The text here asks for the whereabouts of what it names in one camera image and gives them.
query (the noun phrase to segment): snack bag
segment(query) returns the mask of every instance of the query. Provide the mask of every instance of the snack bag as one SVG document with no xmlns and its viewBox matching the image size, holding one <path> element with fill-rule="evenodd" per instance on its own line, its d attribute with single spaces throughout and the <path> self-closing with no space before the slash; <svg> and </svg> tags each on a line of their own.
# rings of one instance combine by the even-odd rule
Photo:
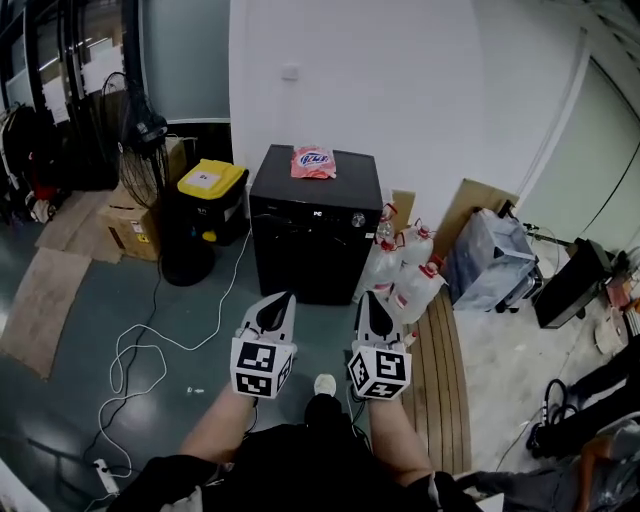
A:
<svg viewBox="0 0 640 512">
<path fill-rule="evenodd" d="M 333 152 L 318 146 L 295 148 L 291 158 L 291 176 L 293 178 L 335 178 L 336 163 Z"/>
</svg>

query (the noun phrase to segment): yellow lid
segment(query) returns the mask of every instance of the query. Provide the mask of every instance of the yellow lid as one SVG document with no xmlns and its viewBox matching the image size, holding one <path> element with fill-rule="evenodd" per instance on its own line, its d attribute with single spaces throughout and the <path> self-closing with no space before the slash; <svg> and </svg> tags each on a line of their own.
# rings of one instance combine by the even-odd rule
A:
<svg viewBox="0 0 640 512">
<path fill-rule="evenodd" d="M 219 199 L 243 172 L 244 169 L 237 165 L 203 158 L 178 182 L 178 190 L 200 199 Z"/>
</svg>

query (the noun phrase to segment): black mini fridge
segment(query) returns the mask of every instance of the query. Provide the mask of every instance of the black mini fridge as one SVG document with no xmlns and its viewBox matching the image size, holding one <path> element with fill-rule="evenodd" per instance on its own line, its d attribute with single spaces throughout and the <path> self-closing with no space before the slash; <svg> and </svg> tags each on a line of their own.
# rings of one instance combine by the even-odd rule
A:
<svg viewBox="0 0 640 512">
<path fill-rule="evenodd" d="M 293 146 L 272 145 L 249 205 L 260 290 L 348 304 L 382 213 L 375 160 L 334 151 L 336 178 L 291 177 Z"/>
</svg>

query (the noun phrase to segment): power strip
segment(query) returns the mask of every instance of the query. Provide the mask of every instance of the power strip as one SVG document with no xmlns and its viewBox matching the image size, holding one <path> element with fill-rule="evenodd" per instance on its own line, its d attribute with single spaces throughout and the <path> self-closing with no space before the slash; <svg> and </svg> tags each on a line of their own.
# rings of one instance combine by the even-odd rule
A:
<svg viewBox="0 0 640 512">
<path fill-rule="evenodd" d="M 94 461 L 96 465 L 96 471 L 98 472 L 98 476 L 102 481 L 102 485 L 107 490 L 108 494 L 119 494 L 120 489 L 118 488 L 118 484 L 116 483 L 111 471 L 107 467 L 107 463 L 103 459 L 97 459 Z"/>
</svg>

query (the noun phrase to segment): fan base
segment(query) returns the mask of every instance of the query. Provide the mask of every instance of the fan base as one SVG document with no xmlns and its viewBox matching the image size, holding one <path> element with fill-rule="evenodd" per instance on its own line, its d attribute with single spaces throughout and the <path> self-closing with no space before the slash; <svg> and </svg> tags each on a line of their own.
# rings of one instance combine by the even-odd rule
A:
<svg viewBox="0 0 640 512">
<path fill-rule="evenodd" d="M 164 249 L 162 253 L 162 275 L 174 286 L 192 286 L 209 275 L 215 263 L 211 247 L 193 240 L 180 247 Z"/>
</svg>

